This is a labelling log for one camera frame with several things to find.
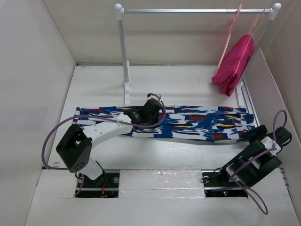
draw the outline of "hanging pink cloth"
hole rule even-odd
[[[230,27],[222,57],[215,70],[216,75],[212,77],[212,83],[214,85],[221,84],[220,90],[222,94],[225,94],[227,96],[231,96],[231,94],[233,93],[236,85],[240,80],[240,77],[242,76],[247,66],[249,59],[252,56],[252,53],[254,51],[254,40],[252,38],[252,34],[255,31],[258,24],[260,23],[260,21],[262,20],[262,17],[265,12],[264,10],[263,15],[261,16],[258,23],[257,23],[258,15],[256,15],[249,34],[241,37],[239,41],[232,47],[232,49],[224,57],[241,6],[242,5],[240,5],[238,9],[238,13],[233,19],[232,25]]]

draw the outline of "beige wall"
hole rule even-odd
[[[291,12],[266,54],[295,129],[301,138],[301,2]]]
[[[284,8],[271,27],[267,44],[297,0],[44,0],[75,59],[93,63],[121,63],[115,3],[125,8],[238,8],[240,3],[243,8],[269,8],[278,1]],[[216,64],[233,17],[125,15],[128,58],[139,64]],[[240,16],[230,46],[248,33],[253,17]]]
[[[76,64],[42,0],[0,0],[0,225],[24,226]]]

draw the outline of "pink garment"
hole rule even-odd
[[[254,40],[251,35],[244,35],[233,46],[223,59],[212,83],[219,85],[222,94],[231,96],[254,50]]]

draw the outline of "patterned fabric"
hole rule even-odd
[[[114,118],[130,107],[77,107],[75,114]],[[166,106],[166,118],[159,127],[124,134],[131,137],[177,138],[229,143],[244,140],[243,133],[254,128],[254,117],[245,108],[207,106]],[[98,119],[74,119],[80,127],[101,123]]]

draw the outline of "robotic arm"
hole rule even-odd
[[[117,121],[136,125],[155,125],[158,123],[159,111],[162,108],[158,98],[160,97],[149,96],[144,106],[124,111],[124,113],[117,116]],[[85,128],[73,124],[57,145],[56,151],[69,172],[80,172],[89,177],[96,186],[101,186],[106,179],[106,173],[98,162],[90,158],[92,148],[112,137],[130,133],[136,129],[137,127],[133,125],[109,121]]]

